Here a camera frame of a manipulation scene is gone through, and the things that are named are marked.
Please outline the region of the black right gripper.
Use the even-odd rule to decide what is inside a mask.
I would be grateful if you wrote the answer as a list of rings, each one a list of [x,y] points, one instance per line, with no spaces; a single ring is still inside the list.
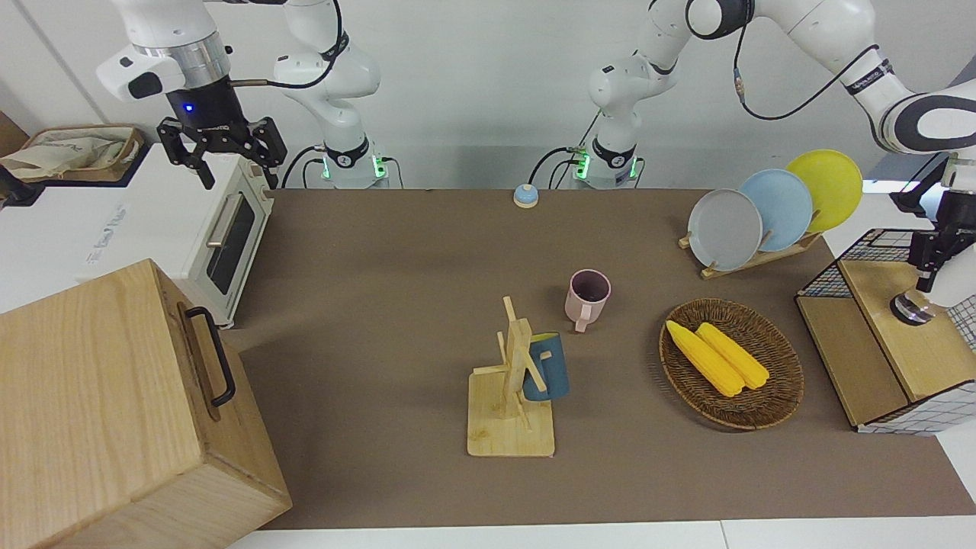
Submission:
[[[278,168],[288,149],[278,125],[271,116],[248,122],[230,83],[213,82],[195,89],[169,91],[166,98],[175,118],[162,119],[157,134],[171,163],[193,171],[203,188],[212,190],[215,178],[204,154],[243,153],[245,159],[261,167],[272,190],[279,187]],[[217,136],[209,145],[206,130],[230,133],[229,142],[225,144]],[[184,136],[194,143],[192,150],[186,147]]]

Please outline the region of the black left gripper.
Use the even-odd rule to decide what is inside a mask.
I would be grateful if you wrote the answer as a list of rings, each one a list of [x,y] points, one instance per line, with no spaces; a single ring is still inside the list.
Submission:
[[[934,222],[936,230],[912,233],[907,264],[917,270],[917,291],[932,290],[941,265],[974,244],[975,194],[945,191]]]

